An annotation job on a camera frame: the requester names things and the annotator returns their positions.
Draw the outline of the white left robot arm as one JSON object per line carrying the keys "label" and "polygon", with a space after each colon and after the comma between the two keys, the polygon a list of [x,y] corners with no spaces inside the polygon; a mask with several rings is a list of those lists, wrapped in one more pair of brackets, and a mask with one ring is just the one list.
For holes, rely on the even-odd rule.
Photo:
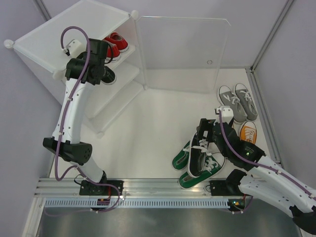
{"label": "white left robot arm", "polygon": [[106,66],[111,47],[103,40],[90,39],[86,50],[66,65],[66,88],[61,114],[51,137],[43,146],[59,158],[77,168],[91,182],[90,189],[98,196],[107,192],[107,176],[92,155],[92,145],[80,140],[81,125],[87,101],[100,82],[113,84],[115,73]]}

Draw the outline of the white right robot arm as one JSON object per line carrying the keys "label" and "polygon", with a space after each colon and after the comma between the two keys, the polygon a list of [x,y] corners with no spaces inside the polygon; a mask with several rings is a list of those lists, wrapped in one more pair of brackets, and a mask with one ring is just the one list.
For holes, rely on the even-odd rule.
{"label": "white right robot arm", "polygon": [[226,179],[231,195],[258,198],[287,214],[305,232],[316,233],[316,191],[277,165],[256,145],[241,140],[231,122],[202,118],[193,135],[188,171],[199,178],[214,168],[213,143],[221,156],[236,166]]}

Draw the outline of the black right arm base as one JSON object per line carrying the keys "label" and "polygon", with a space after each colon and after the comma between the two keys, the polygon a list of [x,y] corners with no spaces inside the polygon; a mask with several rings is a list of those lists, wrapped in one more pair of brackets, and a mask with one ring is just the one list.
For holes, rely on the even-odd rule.
{"label": "black right arm base", "polygon": [[210,180],[210,192],[214,197],[241,197],[244,195],[238,186],[233,183],[227,183],[225,180]]}

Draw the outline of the black sneaker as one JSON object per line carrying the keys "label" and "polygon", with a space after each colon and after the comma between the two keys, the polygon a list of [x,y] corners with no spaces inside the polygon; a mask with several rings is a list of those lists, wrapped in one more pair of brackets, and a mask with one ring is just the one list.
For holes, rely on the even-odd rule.
{"label": "black sneaker", "polygon": [[110,69],[109,67],[105,66],[104,67],[104,73],[101,78],[101,82],[106,84],[106,85],[112,85],[116,82],[117,76],[115,72]]}
{"label": "black sneaker", "polygon": [[188,163],[188,174],[193,178],[198,178],[203,171],[205,157],[209,153],[208,145],[209,142],[204,139],[197,140],[197,133],[193,135]]}

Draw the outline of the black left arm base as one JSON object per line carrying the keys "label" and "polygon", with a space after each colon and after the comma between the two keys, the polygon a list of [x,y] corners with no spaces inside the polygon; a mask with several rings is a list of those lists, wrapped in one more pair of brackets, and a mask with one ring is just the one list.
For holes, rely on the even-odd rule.
{"label": "black left arm base", "polygon": [[[122,194],[123,184],[122,180],[108,180],[107,184],[116,186],[119,194]],[[88,181],[83,180],[80,184],[80,196],[118,196],[115,188],[109,186],[98,186]]]}

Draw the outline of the red sneaker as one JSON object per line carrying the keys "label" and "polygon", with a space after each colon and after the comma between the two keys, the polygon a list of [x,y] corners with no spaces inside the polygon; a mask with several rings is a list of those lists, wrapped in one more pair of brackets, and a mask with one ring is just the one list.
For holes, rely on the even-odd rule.
{"label": "red sneaker", "polygon": [[109,45],[107,49],[107,57],[105,60],[106,64],[116,62],[120,59],[120,51],[116,44],[106,41],[106,43]]}
{"label": "red sneaker", "polygon": [[115,44],[120,53],[125,53],[129,50],[128,42],[117,32],[112,32],[110,35],[105,37],[104,40]]}

